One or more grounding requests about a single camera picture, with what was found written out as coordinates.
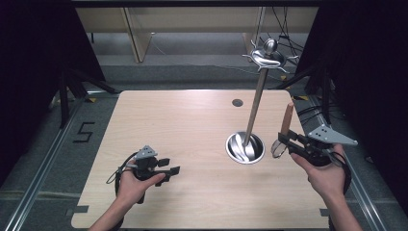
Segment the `wooden table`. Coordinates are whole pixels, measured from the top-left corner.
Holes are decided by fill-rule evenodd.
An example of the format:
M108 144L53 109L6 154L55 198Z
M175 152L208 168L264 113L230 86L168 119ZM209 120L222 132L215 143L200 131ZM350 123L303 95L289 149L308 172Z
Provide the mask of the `wooden table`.
M115 199L105 182L146 144L180 166L180 174L150 188L126 215L123 228L274 229L326 228L325 206L306 173L288 154L273 159L283 114L291 101L284 90L265 90L253 133L266 145L254 165L233 161L227 138L246 129L254 90L142 90L123 92L101 142L78 206L75 228L90 227ZM241 107L232 104L243 101ZM293 114L291 129L303 133Z

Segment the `gray floor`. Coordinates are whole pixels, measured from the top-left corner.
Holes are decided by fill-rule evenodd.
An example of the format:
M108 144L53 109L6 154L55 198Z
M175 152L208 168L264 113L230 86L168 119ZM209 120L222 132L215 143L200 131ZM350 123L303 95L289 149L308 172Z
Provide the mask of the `gray floor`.
M304 44L307 35L293 35L293 40ZM258 81L257 66L242 57L245 53L240 34L155 34L142 64L136 64L127 35L95 34L94 51L107 78L107 83L120 90L183 90L183 89L251 89ZM280 49L291 55L290 50ZM295 71L289 64L288 70ZM270 71L266 89L281 83L282 73ZM305 95L307 78L291 86L291 95ZM99 90L88 86L89 91ZM25 218L21 230L74 230L70 225L82 189L85 186L93 159L102 141L117 97L97 94L95 102L78 103L78 111L62 139L51 167L40 184L39 193ZM315 101L295 100L297 111L314 106ZM302 115L304 131L321 124L314 112ZM24 192L29 189L38 168L47 156L53 140L61 133L60 107L56 103L44 119L29 152L22 156L12 174L0 190L0 228L4 228L15 211ZM331 108L335 130L358 140L348 125L346 115L339 108ZM78 134L84 126L92 132L89 142ZM406 230L408 219L395 201L375 166L365 160L363 145L345 148L357 179L373 202L380 220L388 230ZM350 189L347 202L364 230L381 230L372 226L359 203L356 191Z

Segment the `black cable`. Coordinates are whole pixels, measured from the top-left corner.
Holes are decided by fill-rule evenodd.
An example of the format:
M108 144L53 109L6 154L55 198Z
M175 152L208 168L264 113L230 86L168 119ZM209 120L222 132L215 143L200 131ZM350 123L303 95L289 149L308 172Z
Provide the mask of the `black cable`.
M341 162L341 161L340 161L340 159L337 158L336 156L339 156L340 158L342 158L343 161L342 161L341 163L345 164L345 157L344 157L342 154L340 154L339 152L335 152L335 151L332 151L331 154L334 154L333 156L334 156L335 159L336 159L337 161L339 161L339 162Z
M298 46L298 47L301 49L300 51L303 51L303 49L305 48L304 46L299 45L299 44L297 44L296 42L294 42L292 39L291 39L291 42L292 42L293 44L295 44L296 46Z
M297 63L293 62L292 60L287 60L287 62L293 64L293 65L297 65Z
M312 112L312 111L317 110L317 109L319 109L319 108L321 108L321 106L314 106L314 107L310 107L310 108L307 108L307 109L303 109L303 110L299 111L299 112L297 113L297 115L298 115L298 116L302 116L303 114Z
M111 184L113 181L118 180L117 177L120 179L120 175L123 172L123 168L126 167L126 164L130 161L130 159L132 159L134 156L136 156L136 154L138 154L138 152L133 153L132 155L130 155L125 162L123 162L123 164L117 168L117 170L109 177L109 179L106 181L106 184Z
M305 125L306 123L308 123L310 121L310 119L312 119L313 117L316 117L316 116L318 116L320 114L321 114L321 112L318 112L318 113L316 113L316 114L314 114L314 115L312 115L312 116L310 116L308 118L304 118L304 119L300 120L300 122L301 122L302 125Z
M275 9L274 9L273 7L272 7L272 10L273 10L273 13L274 13L274 15L275 15L275 17L276 17L276 20L278 21L279 27L280 27L280 29L281 29L281 34L279 35L279 40L278 40L278 42L280 41L280 39L286 39L286 40L288 41L288 43L289 43L289 46L288 46L288 47L291 48L292 55L293 55L293 56L298 56L297 53L296 53L296 49L297 49L297 48L295 48L293 45L295 44L295 45L297 45L297 46L299 46L299 47L301 47L301 48L303 48L303 47L302 47L301 45L295 43L295 42L294 42L293 40L291 40L291 38L289 37L289 29L288 29L288 8L287 8L287 7L284 7L284 22L283 22L283 25L282 25L281 21L279 20L279 17L277 16L276 11L275 11Z
M287 45L287 44L284 44L284 43L279 43L279 45L283 45L283 46L286 46L286 47L290 47L289 45ZM298 48L293 48L293 50L297 50L297 51L300 51L300 52L302 52L302 50L300 50L300 49L298 49Z

